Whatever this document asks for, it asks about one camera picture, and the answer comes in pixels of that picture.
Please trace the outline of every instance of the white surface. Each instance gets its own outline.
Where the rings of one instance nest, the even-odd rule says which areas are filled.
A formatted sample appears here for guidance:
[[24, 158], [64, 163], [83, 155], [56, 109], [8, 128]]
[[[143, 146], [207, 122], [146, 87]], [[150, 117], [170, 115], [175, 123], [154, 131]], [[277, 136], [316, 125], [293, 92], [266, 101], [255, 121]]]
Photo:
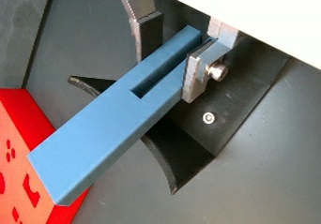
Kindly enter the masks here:
[[321, 68], [321, 0], [178, 0]]

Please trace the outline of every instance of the blue lever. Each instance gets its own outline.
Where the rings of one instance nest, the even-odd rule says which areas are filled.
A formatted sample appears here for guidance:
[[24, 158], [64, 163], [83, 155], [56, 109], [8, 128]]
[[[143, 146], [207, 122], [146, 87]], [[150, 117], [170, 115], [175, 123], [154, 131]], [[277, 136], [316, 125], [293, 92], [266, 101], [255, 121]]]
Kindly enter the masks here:
[[184, 58], [199, 44], [187, 26], [29, 153], [57, 205], [72, 204], [179, 101]]

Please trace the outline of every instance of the gray panel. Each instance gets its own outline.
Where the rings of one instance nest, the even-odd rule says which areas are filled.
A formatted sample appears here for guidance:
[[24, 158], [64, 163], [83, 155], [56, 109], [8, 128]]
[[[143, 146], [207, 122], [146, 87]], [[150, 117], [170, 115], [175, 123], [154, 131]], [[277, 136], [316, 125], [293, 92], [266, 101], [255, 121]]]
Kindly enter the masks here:
[[45, 4], [0, 0], [0, 87], [21, 87]]

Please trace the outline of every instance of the screw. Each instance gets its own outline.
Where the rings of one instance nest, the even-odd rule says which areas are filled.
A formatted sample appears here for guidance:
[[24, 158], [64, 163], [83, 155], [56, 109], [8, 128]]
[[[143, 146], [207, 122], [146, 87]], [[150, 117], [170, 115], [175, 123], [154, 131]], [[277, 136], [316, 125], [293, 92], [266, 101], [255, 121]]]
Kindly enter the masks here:
[[205, 122], [206, 124], [211, 124], [214, 121], [215, 121], [214, 113], [206, 112], [206, 113], [203, 114], [203, 122]]
[[229, 68], [222, 63], [213, 63], [209, 68], [209, 75], [218, 82], [221, 82], [225, 79], [227, 72]]

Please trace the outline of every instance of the metal bracket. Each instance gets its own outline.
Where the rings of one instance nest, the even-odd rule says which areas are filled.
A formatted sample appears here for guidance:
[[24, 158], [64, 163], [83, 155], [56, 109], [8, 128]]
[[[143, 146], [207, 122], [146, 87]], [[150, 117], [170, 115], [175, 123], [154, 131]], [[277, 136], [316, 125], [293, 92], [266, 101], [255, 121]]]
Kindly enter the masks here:
[[241, 32], [214, 18], [210, 18], [207, 33], [209, 41], [198, 47], [187, 59], [182, 98], [188, 103], [205, 92], [210, 78], [219, 82], [223, 80], [229, 68], [219, 60], [242, 40]]
[[163, 44], [163, 14], [155, 10], [154, 0], [122, 0], [130, 17], [139, 63]]

